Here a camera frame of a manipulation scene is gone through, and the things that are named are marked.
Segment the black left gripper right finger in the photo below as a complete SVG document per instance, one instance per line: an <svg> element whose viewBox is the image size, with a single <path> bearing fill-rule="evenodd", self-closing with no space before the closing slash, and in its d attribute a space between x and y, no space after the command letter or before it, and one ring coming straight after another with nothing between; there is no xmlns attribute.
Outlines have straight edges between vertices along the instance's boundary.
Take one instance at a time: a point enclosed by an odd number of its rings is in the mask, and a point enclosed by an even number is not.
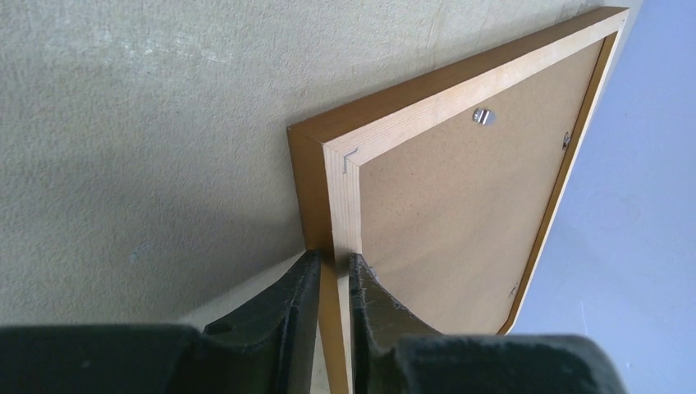
<svg viewBox="0 0 696 394"><path fill-rule="evenodd" d="M624 393L615 366L586 337L446 335L415 316L350 257L357 393Z"/></svg>

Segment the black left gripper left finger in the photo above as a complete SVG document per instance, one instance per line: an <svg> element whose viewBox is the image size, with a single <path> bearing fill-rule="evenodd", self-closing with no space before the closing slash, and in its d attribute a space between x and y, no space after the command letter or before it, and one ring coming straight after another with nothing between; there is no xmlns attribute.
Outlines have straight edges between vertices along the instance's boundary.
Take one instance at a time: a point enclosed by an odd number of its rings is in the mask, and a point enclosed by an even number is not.
<svg viewBox="0 0 696 394"><path fill-rule="evenodd" d="M307 393L321 256L204 329L178 324L10 326L4 393Z"/></svg>

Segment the wooden picture frame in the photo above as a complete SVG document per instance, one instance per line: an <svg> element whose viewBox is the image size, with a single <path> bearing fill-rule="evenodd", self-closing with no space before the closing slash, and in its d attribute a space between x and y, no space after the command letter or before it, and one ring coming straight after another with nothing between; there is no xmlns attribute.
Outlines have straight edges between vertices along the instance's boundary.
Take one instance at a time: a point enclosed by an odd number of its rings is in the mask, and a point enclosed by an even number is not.
<svg viewBox="0 0 696 394"><path fill-rule="evenodd" d="M438 332L514 327L629 17L598 7L290 126L331 393L355 392L353 254Z"/></svg>

